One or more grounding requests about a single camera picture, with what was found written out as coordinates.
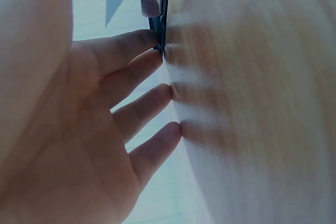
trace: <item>skin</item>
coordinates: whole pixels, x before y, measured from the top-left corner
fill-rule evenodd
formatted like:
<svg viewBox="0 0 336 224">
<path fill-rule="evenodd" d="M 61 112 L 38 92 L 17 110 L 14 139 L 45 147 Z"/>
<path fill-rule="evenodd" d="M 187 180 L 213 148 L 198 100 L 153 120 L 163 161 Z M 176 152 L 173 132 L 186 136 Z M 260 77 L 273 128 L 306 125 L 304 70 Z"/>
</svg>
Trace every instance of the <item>skin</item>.
<svg viewBox="0 0 336 224">
<path fill-rule="evenodd" d="M 71 0 L 0 0 L 2 223 L 121 223 L 181 138 L 124 144 L 171 100 L 161 84 L 110 109 L 162 63 L 155 32 L 72 42 Z"/>
</svg>

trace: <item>finger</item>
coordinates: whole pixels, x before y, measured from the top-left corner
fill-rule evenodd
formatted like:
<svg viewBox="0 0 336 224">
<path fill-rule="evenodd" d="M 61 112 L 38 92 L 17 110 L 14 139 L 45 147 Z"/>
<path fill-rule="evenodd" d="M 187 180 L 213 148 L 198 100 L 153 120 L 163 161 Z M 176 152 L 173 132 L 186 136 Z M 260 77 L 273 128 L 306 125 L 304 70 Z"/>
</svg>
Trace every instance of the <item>finger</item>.
<svg viewBox="0 0 336 224">
<path fill-rule="evenodd" d="M 180 125 L 176 122 L 169 123 L 129 154 L 142 190 L 156 170 L 175 150 L 181 136 Z"/>
<path fill-rule="evenodd" d="M 113 114 L 114 122 L 127 143 L 151 119 L 160 113 L 172 98 L 170 87 L 161 84 L 148 91 L 136 101 L 118 109 Z"/>
<path fill-rule="evenodd" d="M 110 108 L 128 97 L 161 64 L 161 54 L 157 50 L 150 50 L 136 57 L 125 68 L 101 79 L 100 88 L 108 98 Z"/>
<path fill-rule="evenodd" d="M 112 38 L 81 41 L 95 58 L 100 76 L 105 76 L 125 66 L 136 56 L 158 44 L 158 35 L 152 30 L 138 30 Z"/>
</svg>

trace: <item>wooden surface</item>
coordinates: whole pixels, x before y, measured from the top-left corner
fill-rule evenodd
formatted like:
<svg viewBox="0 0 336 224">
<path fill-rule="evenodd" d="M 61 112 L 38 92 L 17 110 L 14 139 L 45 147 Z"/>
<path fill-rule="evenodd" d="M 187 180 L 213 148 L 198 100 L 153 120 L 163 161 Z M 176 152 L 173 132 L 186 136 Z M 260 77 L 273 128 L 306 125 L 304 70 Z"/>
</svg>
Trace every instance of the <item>wooden surface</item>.
<svg viewBox="0 0 336 224">
<path fill-rule="evenodd" d="M 336 0 L 170 0 L 189 223 L 336 223 Z"/>
</svg>

